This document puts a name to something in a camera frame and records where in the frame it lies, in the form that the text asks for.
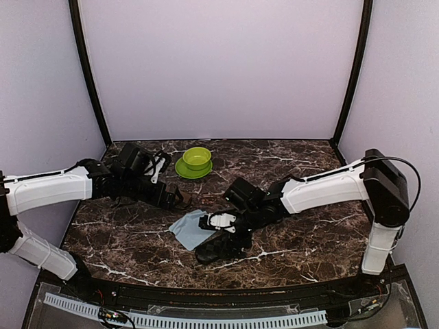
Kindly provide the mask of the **black checkered glasses case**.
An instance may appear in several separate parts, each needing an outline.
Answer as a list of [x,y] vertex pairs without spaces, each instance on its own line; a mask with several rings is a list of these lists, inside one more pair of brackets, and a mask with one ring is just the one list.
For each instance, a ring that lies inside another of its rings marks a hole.
[[251,234],[223,233],[195,248],[195,257],[200,264],[209,265],[219,260],[234,260],[246,257],[246,249],[252,247]]

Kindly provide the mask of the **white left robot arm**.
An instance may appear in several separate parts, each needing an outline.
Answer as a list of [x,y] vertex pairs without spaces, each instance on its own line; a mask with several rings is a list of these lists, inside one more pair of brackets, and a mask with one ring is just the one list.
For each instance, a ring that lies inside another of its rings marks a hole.
[[34,234],[17,216],[27,210],[62,202],[127,197],[165,210],[186,208],[191,196],[176,185],[159,181],[171,163],[163,151],[155,154],[133,143],[107,163],[86,158],[68,169],[24,176],[1,176],[1,252],[26,260],[69,282],[82,299],[97,285],[82,261]]

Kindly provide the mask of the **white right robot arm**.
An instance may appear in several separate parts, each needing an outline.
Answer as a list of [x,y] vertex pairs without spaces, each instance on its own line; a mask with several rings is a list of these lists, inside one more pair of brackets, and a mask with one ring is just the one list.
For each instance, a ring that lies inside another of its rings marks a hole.
[[240,257],[251,246],[255,230],[305,210],[344,202],[368,202],[374,219],[361,273],[350,283],[354,296],[367,296],[376,287],[376,276],[383,271],[397,233],[407,223],[415,205],[409,200],[407,179],[395,162],[414,168],[405,159],[369,149],[363,158],[344,167],[306,178],[284,179],[273,183],[267,191],[236,178],[224,193],[224,198],[237,210],[236,229],[227,233],[221,254],[226,258]]

